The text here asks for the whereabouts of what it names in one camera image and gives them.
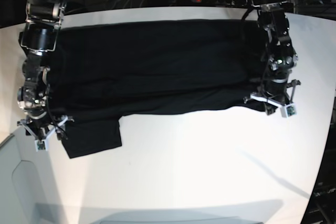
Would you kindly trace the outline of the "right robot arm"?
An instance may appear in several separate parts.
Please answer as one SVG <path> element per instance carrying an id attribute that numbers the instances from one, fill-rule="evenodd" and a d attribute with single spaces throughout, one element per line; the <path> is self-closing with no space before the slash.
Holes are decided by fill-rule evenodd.
<path id="1" fill-rule="evenodd" d="M 54 116 L 49 106 L 50 67 L 43 59 L 56 49 L 56 41 L 66 9 L 66 0 L 27 0 L 26 25 L 20 36 L 20 46 L 26 50 L 22 65 L 24 84 L 17 92 L 17 103 L 26 115 L 18 121 L 26 132 L 45 150 L 47 139 L 56 133 L 59 140 L 67 139 L 63 125 L 66 115 Z"/>

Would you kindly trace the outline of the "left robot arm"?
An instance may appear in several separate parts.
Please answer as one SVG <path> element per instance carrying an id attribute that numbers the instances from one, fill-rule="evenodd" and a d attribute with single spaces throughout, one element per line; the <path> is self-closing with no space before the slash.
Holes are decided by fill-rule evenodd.
<path id="1" fill-rule="evenodd" d="M 266 63 L 260 85 L 245 101 L 255 100 L 264 104 L 268 115 L 280 110 L 282 117 L 289 118 L 297 114 L 293 102 L 294 94 L 287 90 L 295 90 L 299 80 L 289 80 L 298 56 L 289 35 L 289 20 L 283 4 L 287 0 L 250 0 L 251 10 L 258 14 L 257 25 L 265 38 L 265 52 L 262 61 Z"/>

